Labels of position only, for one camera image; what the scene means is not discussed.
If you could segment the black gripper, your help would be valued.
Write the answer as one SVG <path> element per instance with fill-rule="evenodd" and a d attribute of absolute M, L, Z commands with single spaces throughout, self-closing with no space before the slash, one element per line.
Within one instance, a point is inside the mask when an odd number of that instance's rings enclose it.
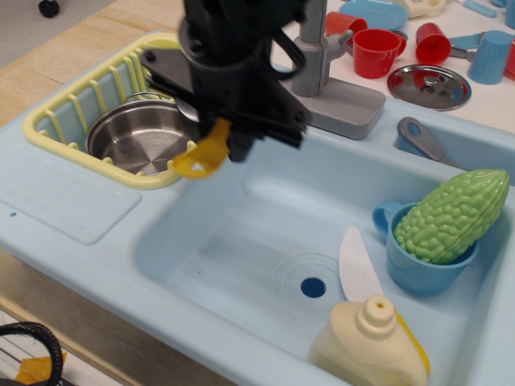
<path fill-rule="evenodd" d="M 272 67 L 271 46 L 265 39 L 215 57 L 206 44 L 193 39 L 179 49 L 146 49 L 141 63 L 152 86 L 197 110 L 201 138 L 210 134 L 218 117 L 230 120 L 229 159 L 245 162 L 256 138 L 300 147 L 311 120 L 282 85 L 283 74 Z"/>

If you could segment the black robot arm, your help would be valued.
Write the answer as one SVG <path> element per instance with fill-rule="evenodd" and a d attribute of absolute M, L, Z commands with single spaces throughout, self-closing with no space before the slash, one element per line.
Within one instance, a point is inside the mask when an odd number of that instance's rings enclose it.
<path fill-rule="evenodd" d="M 257 139 L 300 147 L 311 113 L 282 81 L 306 66 L 283 27 L 306 18 L 304 1 L 186 1 L 179 49 L 148 49 L 141 62 L 152 88 L 190 105 L 200 135 L 230 122 L 229 159 L 246 160 Z"/>

